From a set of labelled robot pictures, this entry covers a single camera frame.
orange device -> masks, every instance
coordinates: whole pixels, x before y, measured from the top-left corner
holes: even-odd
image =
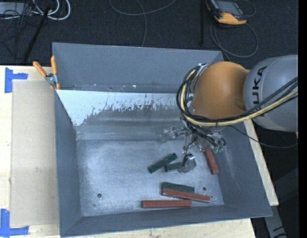
[[[219,23],[237,26],[247,22],[245,15],[235,2],[227,0],[205,0],[205,4]]]

wooden table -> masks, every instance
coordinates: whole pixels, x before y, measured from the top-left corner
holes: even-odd
[[[40,86],[43,89],[43,92],[47,93],[48,96],[52,96],[49,91],[50,88],[44,78],[37,72],[37,70],[32,66],[1,66],[0,65],[0,209],[4,208],[11,211],[11,216],[14,216],[15,219],[19,218],[26,218],[26,214],[21,210],[13,211],[13,207],[11,204],[11,192],[13,186],[17,186],[17,179],[12,179],[11,174],[13,174],[14,170],[11,168],[11,163],[13,163],[13,159],[11,156],[12,152],[12,134],[16,133],[16,131],[12,130],[12,119],[13,113],[14,114],[21,114],[27,119],[27,110],[14,110],[12,112],[13,107],[13,90],[12,93],[4,93],[4,77],[5,77],[5,68],[8,67],[9,69],[13,70],[13,73],[24,72],[28,74],[28,78],[24,81],[25,89],[28,91],[36,91],[33,89],[34,87]],[[51,73],[52,70],[50,67],[44,67],[47,73]],[[42,105],[50,105],[53,103],[53,99],[49,100],[42,100],[38,99],[33,104],[31,108],[37,108],[40,110]],[[245,122],[247,132],[250,136],[257,138],[255,134],[255,130],[253,128],[253,124],[250,120]],[[54,149],[54,130],[53,129],[46,129],[36,131],[37,127],[32,126],[33,135],[44,133],[42,135],[45,137],[45,142],[50,141],[51,144],[49,147]],[[51,149],[47,148],[46,146],[42,147],[42,143],[34,141],[33,144],[37,144],[36,148],[33,145],[29,145],[28,149],[26,149],[26,154],[29,157],[29,160],[33,159],[33,161],[38,161],[40,158],[45,158],[46,152],[53,156],[54,152],[50,152]],[[278,199],[269,175],[268,168],[266,166],[264,157],[262,155],[262,151],[260,145],[253,140],[250,140],[250,144],[252,145],[253,152],[255,159],[258,164],[258,169],[260,171],[263,184],[265,190],[267,192],[267,197],[270,202],[271,206],[278,205]],[[35,197],[31,199],[32,201],[29,203],[30,205],[25,205],[26,209],[32,209],[34,216],[39,216],[50,210],[49,200],[42,197]],[[54,216],[57,216],[57,209],[52,209]],[[29,234],[25,235],[24,237],[59,237],[59,226],[58,223],[53,223],[49,218],[47,218],[46,222],[44,221],[40,224],[31,223],[28,224]],[[216,237],[216,238],[254,238],[254,231],[252,228],[252,224],[250,219],[242,219],[242,220],[233,220],[233,221],[222,221],[222,222],[214,222],[214,223],[204,223],[204,224],[194,224],[194,225],[184,225],[184,226],[176,226],[170,228],[159,228],[159,229],[147,229],[147,230],[139,230],[139,231],[131,231],[131,232],[118,232],[118,233],[109,233],[103,235],[93,235],[88,236],[91,238],[153,238],[153,237],[160,237],[160,238],[168,238],[168,237],[181,237],[181,238],[199,238],[199,237]]]

cable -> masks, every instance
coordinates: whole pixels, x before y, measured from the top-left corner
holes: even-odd
[[[52,14],[55,14],[56,12],[58,12],[59,8],[60,8],[60,1],[59,0],[56,0],[57,2],[57,8],[54,10],[54,11],[51,11],[48,13],[48,18],[49,19],[52,19],[52,20],[65,20],[67,19],[69,16],[70,16],[70,13],[71,13],[71,7],[70,7],[70,3],[69,3],[69,0],[65,0],[66,1],[66,4],[67,4],[67,8],[68,8],[68,11],[67,11],[67,14],[64,16],[64,17],[52,17],[51,15]],[[32,0],[32,2],[34,3],[35,5],[35,8],[39,11],[33,11],[33,13],[35,14],[39,14],[39,15],[44,15],[44,12],[39,8],[39,6],[37,5],[36,3],[36,0]]]
[[[123,12],[123,11],[120,11],[118,9],[116,9],[112,3],[111,3],[111,0],[109,0],[109,4],[111,6],[112,9],[114,9],[116,12],[119,12],[121,14],[124,14],[124,15],[128,15],[128,16],[140,16],[140,15],[144,15],[144,14],[150,14],[150,13],[154,13],[154,12],[157,12],[157,11],[160,11],[160,10],[163,10],[169,6],[171,6],[172,4],[174,4],[177,0],[173,0],[171,3],[169,3],[168,5],[164,6],[164,7],[161,7],[159,9],[156,9],[156,10],[152,10],[152,11],[147,11],[147,12],[143,12],[143,13],[126,13],[126,12]]]
[[[135,1],[140,5],[140,7],[141,7],[141,9],[142,9],[142,13],[127,13],[127,12],[120,11],[120,10],[116,9],[116,8],[113,6],[111,0],[109,0],[109,5],[110,5],[110,7],[111,7],[113,10],[115,10],[116,12],[118,12],[118,13],[120,13],[120,14],[123,14],[123,15],[127,15],[127,16],[141,16],[141,15],[143,15],[143,16],[144,16],[145,28],[144,28],[143,41],[142,41],[142,44],[141,44],[141,46],[143,47],[144,42],[145,42],[145,38],[146,38],[146,34],[147,34],[147,17],[146,17],[146,15],[147,15],[147,14],[150,14],[150,13],[154,13],[154,12],[160,11],[160,10],[163,10],[163,9],[169,7],[170,5],[172,5],[173,3],[175,3],[177,0],[173,0],[171,3],[169,3],[168,5],[166,5],[166,6],[164,6],[164,7],[161,7],[161,8],[159,8],[159,9],[152,10],[152,11],[147,11],[147,12],[144,10],[142,4],[141,4],[138,0],[135,0]]]
[[[141,46],[143,47],[144,42],[145,42],[145,37],[147,35],[147,16],[145,14],[145,11],[144,11],[144,8],[143,8],[142,4],[138,0],[135,0],[135,1],[140,5],[140,7],[141,7],[141,9],[142,9],[142,11],[144,13],[143,16],[144,16],[144,24],[145,24],[145,26],[144,26],[143,40],[142,40],[142,44],[141,44]]]
[[[278,107],[281,104],[286,103],[289,100],[292,100],[293,98],[297,97],[297,93],[298,93],[298,89],[287,93],[286,95],[283,94],[278,100],[274,101],[273,103],[271,103],[270,105],[266,106],[265,108],[262,108],[260,110],[254,111],[252,113],[246,113],[246,115],[242,115],[242,116],[237,116],[237,117],[233,117],[230,119],[217,119],[217,120],[211,120],[211,119],[207,119],[205,117],[199,117],[199,116],[194,116],[189,114],[188,112],[188,108],[187,108],[187,90],[189,88],[188,84],[190,81],[192,81],[192,78],[194,78],[196,76],[198,72],[198,68],[195,67],[193,68],[188,74],[187,76],[184,78],[184,81],[182,83],[182,85],[180,86],[178,92],[177,92],[177,105],[179,107],[179,109],[181,110],[181,113],[183,115],[183,117],[191,124],[197,125],[197,126],[205,126],[205,127],[210,127],[210,126],[226,126],[226,125],[232,125],[235,123],[239,123],[242,121],[245,121],[247,119],[252,119],[255,118],[261,114],[264,114],[270,110],[273,110],[274,108]],[[298,80],[298,78],[295,78],[294,80],[290,81],[290,83],[296,83]]]
[[[267,147],[271,147],[271,148],[281,148],[281,149],[287,149],[287,148],[291,148],[291,147],[294,147],[296,146],[299,142],[297,141],[295,144],[292,144],[292,145],[289,145],[289,146],[276,146],[276,145],[269,145],[269,144],[264,144],[256,139],[254,139],[253,137],[247,135],[246,133],[242,132],[241,130],[239,130],[238,128],[232,126],[232,125],[228,125],[228,127],[232,127],[234,128],[235,130],[237,130],[238,132],[240,132],[241,134],[245,135],[246,137],[252,139],[253,141],[263,145],[263,146],[267,146]]]
[[[216,27],[214,26],[215,25],[215,21],[212,22],[212,24],[210,24],[209,26],[209,34],[211,36],[211,39],[213,40],[213,42],[224,52],[224,54],[226,55],[227,59],[230,61],[230,58],[228,57],[228,54],[234,56],[234,57],[238,57],[238,58],[249,58],[251,56],[253,56],[258,48],[259,48],[259,41],[258,41],[258,36],[257,34],[255,33],[254,29],[248,24],[248,23],[245,23],[245,25],[252,31],[252,33],[254,34],[255,36],[255,39],[256,39],[256,47],[254,49],[254,51],[250,54],[250,55],[237,55],[237,54],[234,54],[232,52],[229,52],[228,50],[224,49],[223,46],[219,43],[219,39],[218,39],[218,36],[217,36],[217,32],[216,32]]]
[[[257,13],[256,7],[255,7],[251,2],[249,2],[248,0],[234,0],[234,2],[237,2],[237,1],[245,1],[245,2],[249,3],[249,4],[252,6],[252,8],[253,8],[253,10],[254,10],[253,14],[251,14],[251,15],[245,15],[245,17],[249,18],[249,17],[254,16],[254,15]]]
[[[251,14],[251,15],[246,15],[245,17],[252,17],[252,16],[254,16],[254,15],[256,14],[256,12],[257,12],[256,7],[255,7],[251,2],[249,2],[248,0],[234,0],[234,2],[237,2],[237,1],[245,1],[245,2],[249,3],[249,4],[253,7],[254,13]],[[212,39],[213,42],[222,50],[222,52],[224,53],[224,55],[227,57],[227,59],[228,59],[229,61],[231,61],[231,59],[229,58],[229,56],[228,56],[227,54],[230,54],[230,55],[232,55],[232,56],[234,56],[234,57],[238,57],[238,58],[249,58],[249,57],[253,56],[253,55],[257,52],[257,50],[258,50],[259,41],[258,41],[258,36],[257,36],[257,34],[255,33],[254,29],[253,29],[248,23],[245,23],[245,25],[246,25],[246,26],[252,31],[252,33],[254,34],[255,40],[256,40],[256,47],[255,47],[254,51],[253,51],[250,55],[244,55],[244,56],[238,55],[238,54],[234,54],[234,53],[229,52],[228,50],[226,50],[226,49],[223,48],[223,46],[220,44],[219,39],[218,39],[218,36],[217,36],[216,27],[215,27],[215,21],[213,21],[212,24],[210,24],[210,26],[209,26],[209,34],[210,34],[211,39]],[[226,28],[226,29],[229,29],[229,28],[232,28],[232,27],[235,27],[235,26],[230,26],[230,27],[227,26],[227,27],[225,27],[225,28]]]

wooden block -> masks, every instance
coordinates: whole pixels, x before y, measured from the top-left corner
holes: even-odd
[[[194,187],[191,187],[191,186],[164,181],[162,183],[161,190],[163,190],[165,188],[179,190],[179,191],[183,191],[183,192],[189,192],[189,193],[194,193],[194,191],[195,191]]]
[[[212,175],[215,175],[218,173],[218,167],[212,152],[212,149],[207,148],[206,151],[204,151],[204,156],[206,158],[209,170],[211,171]]]
[[[199,201],[199,202],[204,202],[204,203],[208,203],[210,201],[210,196],[208,196],[208,195],[189,193],[189,192],[179,191],[179,190],[175,190],[175,189],[164,188],[162,190],[162,195],[163,196],[183,198],[183,199],[191,199],[191,200],[194,200],[194,201]]]
[[[158,169],[164,167],[165,165],[171,163],[173,160],[176,160],[178,156],[173,153],[165,157],[164,159],[158,161],[157,163],[149,166],[148,170],[152,174],[153,172],[157,171]]]
[[[192,201],[189,199],[180,200],[143,200],[142,208],[172,208],[172,207],[191,207]]]

scratched metal surface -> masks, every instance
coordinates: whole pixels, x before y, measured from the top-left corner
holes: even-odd
[[[184,156],[184,136],[161,137],[171,125],[182,127],[176,94],[58,90],[58,95],[77,131],[83,216],[148,211],[141,200],[171,199],[161,195],[164,181],[212,196],[210,203],[193,202],[193,207],[224,203],[217,176],[197,147],[190,149],[197,166],[188,173],[148,171],[171,153],[178,156],[174,162]]]

